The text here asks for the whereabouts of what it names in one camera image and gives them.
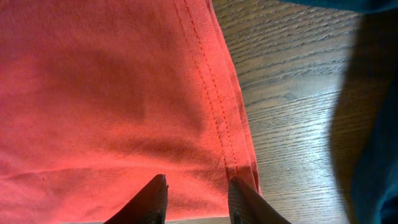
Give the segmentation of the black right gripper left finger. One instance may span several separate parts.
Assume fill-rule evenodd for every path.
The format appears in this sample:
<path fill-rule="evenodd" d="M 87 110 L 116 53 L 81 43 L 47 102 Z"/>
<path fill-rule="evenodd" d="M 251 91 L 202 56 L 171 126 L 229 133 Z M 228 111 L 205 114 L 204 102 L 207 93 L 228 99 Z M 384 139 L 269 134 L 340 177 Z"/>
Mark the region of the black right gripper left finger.
<path fill-rule="evenodd" d="M 104 224 L 164 224 L 167 204 L 166 177 L 157 174 Z"/>

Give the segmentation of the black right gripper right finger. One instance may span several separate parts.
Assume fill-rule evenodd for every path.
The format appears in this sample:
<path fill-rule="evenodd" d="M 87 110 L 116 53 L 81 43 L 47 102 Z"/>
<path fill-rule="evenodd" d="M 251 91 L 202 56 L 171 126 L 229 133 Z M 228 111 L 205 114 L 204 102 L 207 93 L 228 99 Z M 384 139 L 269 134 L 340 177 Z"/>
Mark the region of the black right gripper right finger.
<path fill-rule="evenodd" d="M 240 177 L 229 182 L 228 208 L 231 224 L 290 224 Z"/>

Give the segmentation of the orange printed t-shirt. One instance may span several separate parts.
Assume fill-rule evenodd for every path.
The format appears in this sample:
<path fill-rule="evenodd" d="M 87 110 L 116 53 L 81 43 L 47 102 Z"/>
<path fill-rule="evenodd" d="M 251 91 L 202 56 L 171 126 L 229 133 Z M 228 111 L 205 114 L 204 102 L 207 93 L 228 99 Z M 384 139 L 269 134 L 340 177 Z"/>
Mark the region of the orange printed t-shirt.
<path fill-rule="evenodd" d="M 155 175 L 168 220 L 259 188 L 211 1 L 1 2 L 1 222 L 101 222 Z"/>

